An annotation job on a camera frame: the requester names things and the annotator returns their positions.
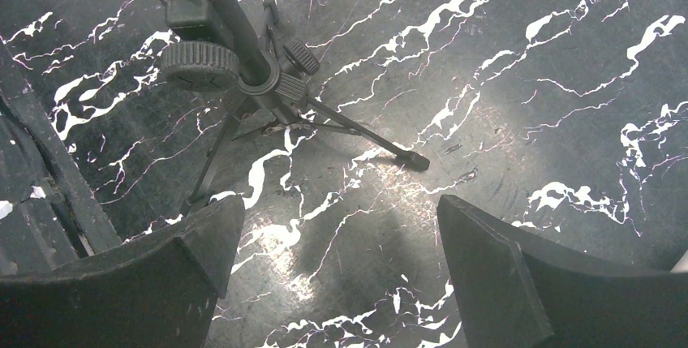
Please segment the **small black tripod stand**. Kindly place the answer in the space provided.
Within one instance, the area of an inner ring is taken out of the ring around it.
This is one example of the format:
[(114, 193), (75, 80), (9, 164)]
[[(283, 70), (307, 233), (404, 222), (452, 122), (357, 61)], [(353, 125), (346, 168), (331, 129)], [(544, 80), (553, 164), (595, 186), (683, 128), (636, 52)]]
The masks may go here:
[(290, 127), (317, 130), (320, 124), (304, 117), (309, 109), (329, 118), (326, 131), (361, 136), (408, 169), (428, 169), (426, 157), (398, 147), (310, 94), (306, 78), (319, 71), (320, 63), (302, 41), (276, 40), (275, 0), (263, 1), (260, 31), (238, 0), (160, 1), (166, 25), (178, 38), (158, 57), (161, 80), (189, 92), (223, 92), (226, 112), (200, 176), (182, 203), (182, 216), (209, 204), (219, 157), (226, 148)]

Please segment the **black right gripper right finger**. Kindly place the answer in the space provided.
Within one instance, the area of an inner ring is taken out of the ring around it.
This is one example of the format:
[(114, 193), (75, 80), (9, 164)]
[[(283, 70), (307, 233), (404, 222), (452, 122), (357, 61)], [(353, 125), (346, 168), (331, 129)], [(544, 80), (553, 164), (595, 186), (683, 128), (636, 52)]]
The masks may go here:
[(575, 251), (455, 195), (436, 217), (468, 346), (686, 346), (686, 273)]

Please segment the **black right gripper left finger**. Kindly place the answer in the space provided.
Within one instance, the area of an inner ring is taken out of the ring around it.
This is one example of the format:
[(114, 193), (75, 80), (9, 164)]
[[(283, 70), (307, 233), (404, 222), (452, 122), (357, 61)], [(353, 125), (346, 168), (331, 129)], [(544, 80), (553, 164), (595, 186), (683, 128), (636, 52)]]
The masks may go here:
[(244, 219), (227, 197), (52, 272), (2, 277), (2, 346), (201, 347)]

